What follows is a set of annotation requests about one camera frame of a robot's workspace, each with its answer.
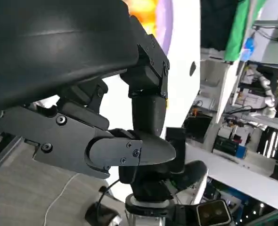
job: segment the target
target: gray floor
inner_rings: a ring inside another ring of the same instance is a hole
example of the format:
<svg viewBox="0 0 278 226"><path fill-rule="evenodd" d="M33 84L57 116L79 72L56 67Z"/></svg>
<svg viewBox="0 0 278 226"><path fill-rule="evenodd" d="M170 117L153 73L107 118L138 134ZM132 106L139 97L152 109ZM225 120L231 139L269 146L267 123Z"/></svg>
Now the gray floor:
<svg viewBox="0 0 278 226"><path fill-rule="evenodd" d="M36 162L33 147L22 143L0 168L0 226L42 226L48 206L61 193L73 172ZM78 175L50 209L48 226L88 226L85 212L106 185L100 179ZM123 212L124 205L109 201Z"/></svg>

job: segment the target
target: wire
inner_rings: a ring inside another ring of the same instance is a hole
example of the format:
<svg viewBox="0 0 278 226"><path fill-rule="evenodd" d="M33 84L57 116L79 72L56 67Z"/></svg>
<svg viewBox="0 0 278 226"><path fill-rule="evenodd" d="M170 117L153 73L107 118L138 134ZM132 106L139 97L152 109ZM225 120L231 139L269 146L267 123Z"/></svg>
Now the wire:
<svg viewBox="0 0 278 226"><path fill-rule="evenodd" d="M109 187L107 187L105 189L105 191L102 193L101 197L99 198L98 202L97 202L97 207L96 207L96 219L97 222L99 223L99 210L100 210L100 205L101 205L101 201L103 199L103 197L105 196L105 194L111 189L111 187L113 187L115 184L117 184L120 180L116 180L114 183L112 183Z"/></svg>
<svg viewBox="0 0 278 226"><path fill-rule="evenodd" d="M273 40L273 41L277 41L278 38L275 38L275 37L271 37L269 34L267 34L266 32L262 31L262 30L256 30L255 31L257 33L259 33L262 37L266 38L266 39L269 39L269 40Z"/></svg>
<svg viewBox="0 0 278 226"><path fill-rule="evenodd" d="M176 197L176 199L177 199L177 203L180 203L181 205L183 205L182 202L181 202L181 200L180 200L179 197L177 196L177 194L175 194L175 197Z"/></svg>
<svg viewBox="0 0 278 226"><path fill-rule="evenodd" d="M203 106L203 101L202 100L197 100L196 102L193 103L193 106L202 107Z"/></svg>
<svg viewBox="0 0 278 226"><path fill-rule="evenodd" d="M250 108L250 109L236 110L236 111L232 111L232 112L227 113L227 114L235 114L235 113L240 113L240 112L260 111L260 110L263 110L267 107L268 106L264 106L264 107L261 107L261 108Z"/></svg>
<svg viewBox="0 0 278 226"><path fill-rule="evenodd" d="M240 107L240 108L237 108L237 109L235 109L235 110L233 110L233 111L226 112L226 114L232 114L233 112L237 112L237 111L239 111L239 110L244 110L246 107L249 107L248 110L251 110L251 109L252 109L252 106L246 105L246 106L242 106L242 107Z"/></svg>
<svg viewBox="0 0 278 226"><path fill-rule="evenodd" d="M58 197L56 197L56 199L49 205L46 213L45 213L45 219L44 219L44 223L43 223L43 226L46 226L46 223L47 223L47 215L48 215L48 212L49 210L51 209L51 207L56 203L56 201L63 195L65 189L67 188L67 186L69 185L69 183L79 175L79 173L76 173L74 176L72 176L68 182L65 184L64 188L62 189L61 193L58 195Z"/></svg>
<svg viewBox="0 0 278 226"><path fill-rule="evenodd" d="M260 27L260 28L263 28L263 29L278 29L278 27L275 27L275 26L266 27L266 26L254 25L254 27Z"/></svg>

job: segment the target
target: black plastic cover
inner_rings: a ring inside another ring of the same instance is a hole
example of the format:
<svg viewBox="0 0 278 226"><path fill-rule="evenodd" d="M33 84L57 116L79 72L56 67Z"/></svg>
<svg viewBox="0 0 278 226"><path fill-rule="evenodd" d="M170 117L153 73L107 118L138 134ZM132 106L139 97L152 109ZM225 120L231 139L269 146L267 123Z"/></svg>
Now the black plastic cover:
<svg viewBox="0 0 278 226"><path fill-rule="evenodd" d="M0 0L0 109L135 65L121 0Z"/></svg>

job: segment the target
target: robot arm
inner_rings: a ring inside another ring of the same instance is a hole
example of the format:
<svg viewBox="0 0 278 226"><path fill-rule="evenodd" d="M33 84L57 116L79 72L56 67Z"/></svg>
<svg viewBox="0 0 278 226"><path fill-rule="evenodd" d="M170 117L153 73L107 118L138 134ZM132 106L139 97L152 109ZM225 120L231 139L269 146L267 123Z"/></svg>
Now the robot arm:
<svg viewBox="0 0 278 226"><path fill-rule="evenodd" d="M20 106L2 108L0 132L22 136L35 145L37 161L102 179L110 176L111 166L153 165L174 159L174 148L158 137L165 119L169 61L138 19L131 16L129 20L138 59L120 70L120 75L130 86L134 131L108 131L108 120L98 114L107 91L101 78L115 75L113 70L58 89L60 100L50 109L24 102L25 98ZM17 101L2 100L0 106Z"/></svg>

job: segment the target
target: white panel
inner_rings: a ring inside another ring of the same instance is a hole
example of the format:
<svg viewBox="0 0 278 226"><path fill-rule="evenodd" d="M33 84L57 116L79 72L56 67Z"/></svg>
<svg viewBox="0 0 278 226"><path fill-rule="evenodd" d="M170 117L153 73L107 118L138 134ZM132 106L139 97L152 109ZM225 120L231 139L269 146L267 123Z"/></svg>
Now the white panel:
<svg viewBox="0 0 278 226"><path fill-rule="evenodd" d="M246 195L278 209L278 181L241 167L237 163L190 144L186 146L186 162L201 160L209 176Z"/></svg>

